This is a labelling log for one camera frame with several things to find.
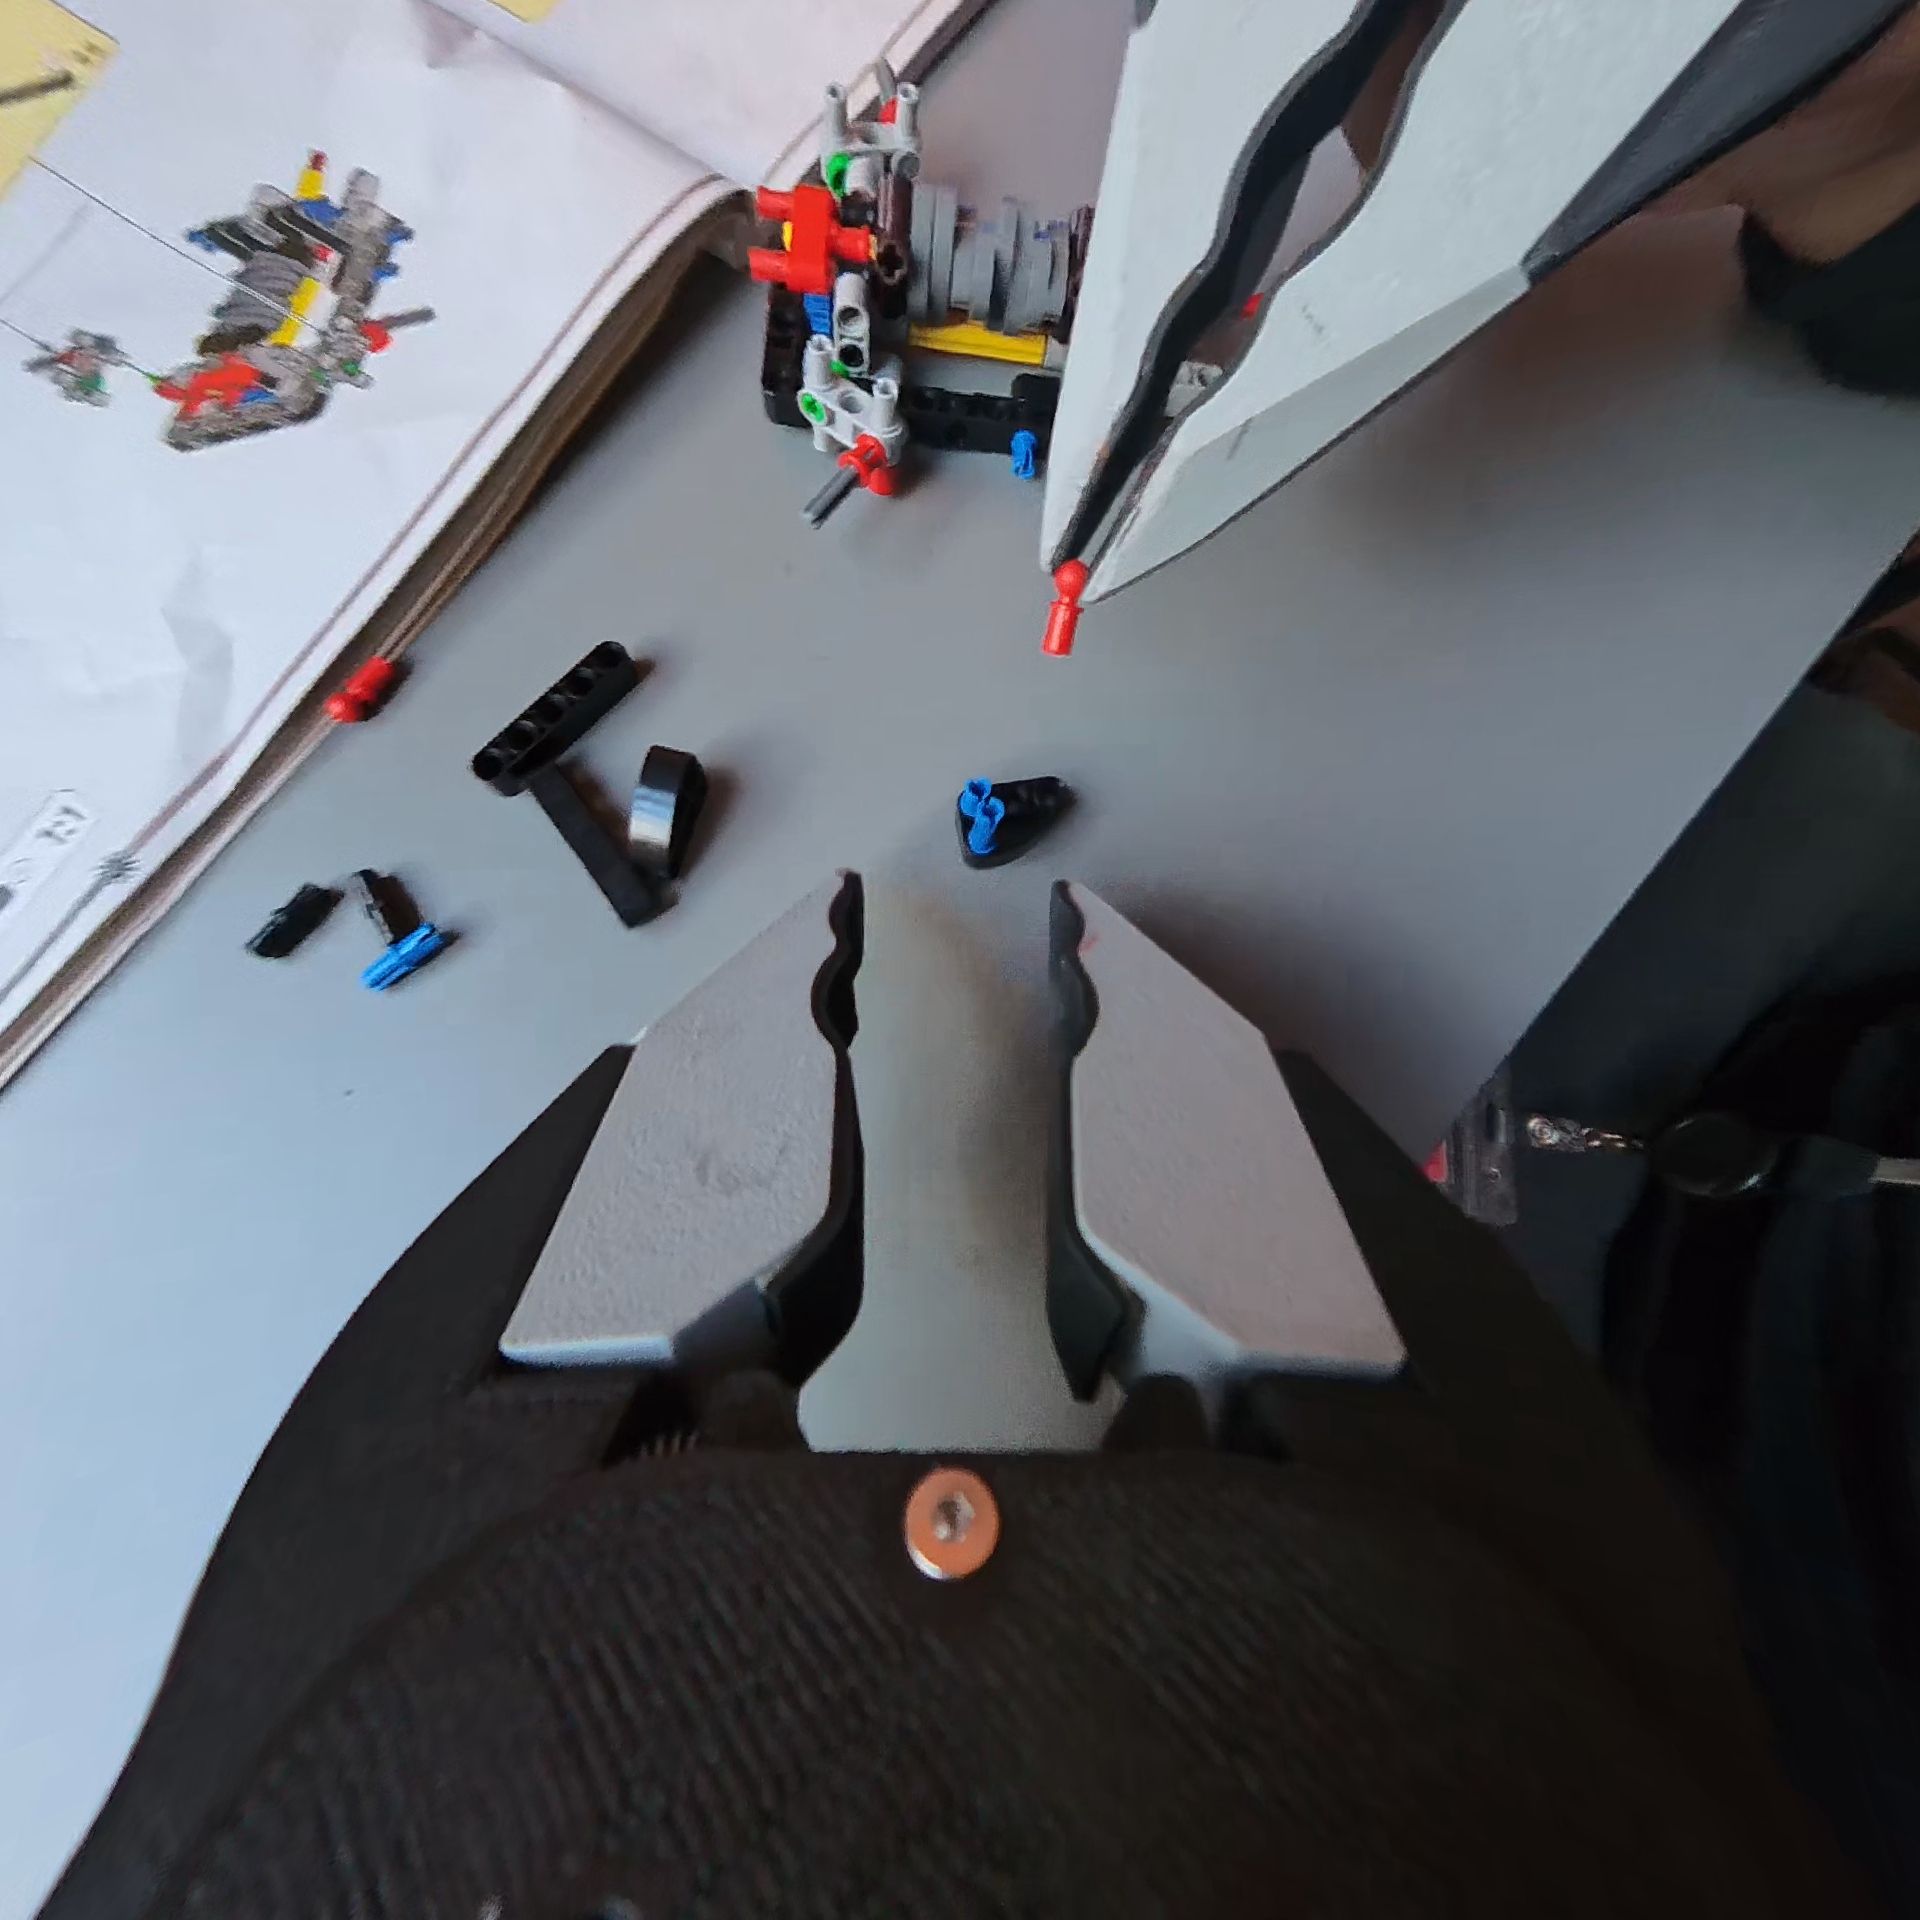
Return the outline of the person's right hand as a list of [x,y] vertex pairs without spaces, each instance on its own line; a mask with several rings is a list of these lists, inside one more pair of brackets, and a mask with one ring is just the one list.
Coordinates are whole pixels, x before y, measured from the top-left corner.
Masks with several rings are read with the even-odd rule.
[[1775,126],[1650,203],[1657,217],[1738,209],[1776,248],[1831,265],[1917,200],[1917,16]]

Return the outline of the person's grey trousers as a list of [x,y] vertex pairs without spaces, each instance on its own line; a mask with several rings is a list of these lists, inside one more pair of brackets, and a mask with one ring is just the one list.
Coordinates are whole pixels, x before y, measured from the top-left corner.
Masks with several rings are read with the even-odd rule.
[[[1779,1004],[1915,974],[1915,642],[1915,560],[1905,560],[1501,1061],[1520,1126],[1539,1111],[1635,1133]],[[1709,1538],[1603,1365],[1608,1249],[1641,1198],[1644,1162],[1545,1155],[1520,1133],[1517,1172],[1519,1221],[1504,1242]]]

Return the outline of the black angled lego piece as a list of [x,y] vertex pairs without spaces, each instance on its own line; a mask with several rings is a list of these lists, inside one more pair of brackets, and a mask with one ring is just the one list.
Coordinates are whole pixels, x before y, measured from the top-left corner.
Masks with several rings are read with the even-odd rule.
[[[993,786],[994,798],[1003,804],[1003,828],[999,832],[999,856],[986,870],[999,870],[1020,860],[1052,830],[1059,820],[1068,814],[1068,808],[1073,804],[1073,788],[1068,786],[1068,781],[1059,781],[1052,776],[1026,781],[993,781]],[[961,852],[961,814],[955,801],[953,828],[958,836],[959,858],[965,867],[968,867]]]

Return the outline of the long black lego beam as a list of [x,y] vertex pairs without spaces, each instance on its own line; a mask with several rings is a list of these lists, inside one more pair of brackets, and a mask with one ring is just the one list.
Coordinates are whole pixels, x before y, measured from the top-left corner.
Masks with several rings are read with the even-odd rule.
[[542,768],[528,781],[528,794],[622,928],[642,928],[668,912],[672,899],[663,882],[634,865],[566,768]]

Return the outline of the lego instruction booklet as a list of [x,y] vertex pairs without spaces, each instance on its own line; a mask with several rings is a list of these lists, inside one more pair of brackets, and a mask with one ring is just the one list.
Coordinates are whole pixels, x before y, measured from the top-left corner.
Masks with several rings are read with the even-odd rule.
[[4,5],[4,1081],[982,5]]

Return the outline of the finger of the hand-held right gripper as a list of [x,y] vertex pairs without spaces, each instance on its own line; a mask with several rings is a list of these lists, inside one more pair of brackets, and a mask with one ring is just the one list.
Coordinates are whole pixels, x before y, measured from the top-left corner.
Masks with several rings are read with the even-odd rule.
[[1442,5],[1356,202],[1122,501],[1085,602],[1179,560],[1528,289],[1525,252],[1738,5]]
[[1126,41],[1050,428],[1040,558],[1094,569],[1179,370],[1272,259],[1395,3],[1163,3]]

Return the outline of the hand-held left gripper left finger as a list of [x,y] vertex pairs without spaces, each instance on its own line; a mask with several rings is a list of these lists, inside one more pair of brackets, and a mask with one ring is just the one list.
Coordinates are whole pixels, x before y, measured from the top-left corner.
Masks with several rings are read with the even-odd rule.
[[840,870],[637,1035],[495,1351],[804,1384],[863,1300],[852,1081],[864,890]]

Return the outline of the lego engine chassis assembly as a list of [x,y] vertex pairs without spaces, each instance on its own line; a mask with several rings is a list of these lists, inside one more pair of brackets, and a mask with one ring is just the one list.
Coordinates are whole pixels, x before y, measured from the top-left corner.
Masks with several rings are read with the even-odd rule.
[[753,203],[777,229],[750,252],[764,412],[830,462],[812,527],[857,493],[895,494],[921,445],[1040,478],[1099,217],[1097,202],[1052,217],[965,202],[923,173],[921,87],[884,59],[857,79],[863,102],[823,88],[817,172]]

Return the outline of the curved black lego piece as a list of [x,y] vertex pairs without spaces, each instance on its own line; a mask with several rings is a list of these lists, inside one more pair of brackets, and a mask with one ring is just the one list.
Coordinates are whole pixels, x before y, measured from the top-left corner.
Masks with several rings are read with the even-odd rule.
[[679,882],[708,800],[701,761],[664,743],[648,745],[638,765],[627,826],[632,867],[657,879]]

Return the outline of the black five-hole lego beam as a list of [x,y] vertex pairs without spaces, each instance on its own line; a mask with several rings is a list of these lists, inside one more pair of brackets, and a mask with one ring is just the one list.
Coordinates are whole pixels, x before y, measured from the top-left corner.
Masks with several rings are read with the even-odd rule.
[[644,665],[623,646],[602,642],[589,648],[472,755],[472,776],[503,798],[519,795],[534,773],[579,745],[642,679]]

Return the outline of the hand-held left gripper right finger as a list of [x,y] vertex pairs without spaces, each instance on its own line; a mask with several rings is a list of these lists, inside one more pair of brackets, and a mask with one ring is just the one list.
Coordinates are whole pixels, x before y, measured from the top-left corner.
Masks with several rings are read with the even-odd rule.
[[1406,1347],[1261,1027],[1081,882],[1049,898],[1045,1311],[1068,1393],[1379,1384]]

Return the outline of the black badge reel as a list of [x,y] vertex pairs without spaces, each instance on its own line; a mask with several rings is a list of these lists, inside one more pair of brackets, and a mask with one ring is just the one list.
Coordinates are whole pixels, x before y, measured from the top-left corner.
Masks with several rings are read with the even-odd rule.
[[1770,1188],[1784,1141],[1728,1111],[1695,1111],[1647,1141],[1644,1158],[1670,1193],[1722,1203]]

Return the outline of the person's black jacket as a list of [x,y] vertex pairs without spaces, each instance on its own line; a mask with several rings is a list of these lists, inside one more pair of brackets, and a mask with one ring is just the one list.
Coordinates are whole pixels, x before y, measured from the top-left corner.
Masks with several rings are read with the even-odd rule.
[[1780,1163],[1706,1203],[1641,1155],[1603,1365],[1724,1564],[1791,1782],[1915,1916],[1915,974],[1779,1004],[1635,1135],[1695,1111],[1776,1133]]

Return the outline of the clear badge holder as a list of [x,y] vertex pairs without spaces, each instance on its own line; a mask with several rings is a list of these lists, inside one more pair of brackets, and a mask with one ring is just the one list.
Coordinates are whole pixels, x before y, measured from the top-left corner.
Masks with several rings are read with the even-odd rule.
[[1509,1067],[1466,1100],[1427,1160],[1431,1182],[1470,1221],[1511,1229],[1519,1221],[1517,1104]]

